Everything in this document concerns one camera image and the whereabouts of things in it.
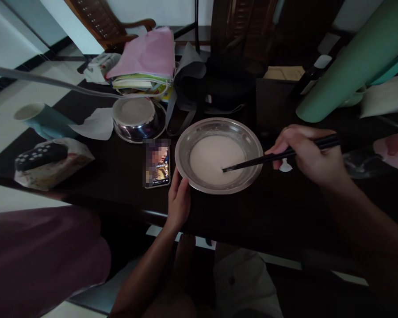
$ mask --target smartphone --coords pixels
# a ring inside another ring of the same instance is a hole
[[[169,145],[149,144],[144,169],[146,189],[168,186],[171,182]]]

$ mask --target white batter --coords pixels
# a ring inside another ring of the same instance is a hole
[[[195,175],[206,183],[220,186],[236,180],[243,169],[223,172],[223,168],[245,161],[242,148],[224,136],[205,137],[190,153],[190,167]]]

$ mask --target black chopsticks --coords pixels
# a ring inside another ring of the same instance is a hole
[[[337,134],[332,134],[332,135],[328,135],[326,137],[318,138],[318,139],[314,140],[314,143],[317,145],[317,147],[320,150],[323,150],[323,149],[328,149],[331,147],[339,146],[341,144],[341,140],[339,139]],[[256,166],[256,165],[259,165],[262,163],[272,162],[274,160],[280,160],[280,159],[287,158],[287,157],[293,157],[295,155],[296,155],[295,151],[291,147],[289,147],[280,154],[265,155],[265,156],[262,156],[259,158],[245,161],[243,163],[239,163],[237,165],[234,165],[234,166],[231,166],[228,168],[224,168],[222,171],[228,172],[228,171],[237,170],[237,169],[241,169],[241,168],[247,168],[247,167]]]

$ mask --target metal pot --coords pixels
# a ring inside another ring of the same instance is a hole
[[[261,172],[262,164],[243,168],[242,174],[232,183],[211,185],[199,179],[190,167],[190,153],[196,143],[208,136],[225,136],[240,145],[245,153],[245,160],[261,157],[263,150],[256,135],[244,124],[221,117],[198,121],[188,127],[177,141],[175,160],[181,176],[189,179],[190,185],[204,193],[232,194],[250,186]]]
[[[118,99],[112,107],[117,135],[130,143],[158,138],[165,130],[165,109],[147,97]]]

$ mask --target green cylinder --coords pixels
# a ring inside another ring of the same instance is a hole
[[[398,55],[398,0],[385,0],[296,109],[319,122]]]

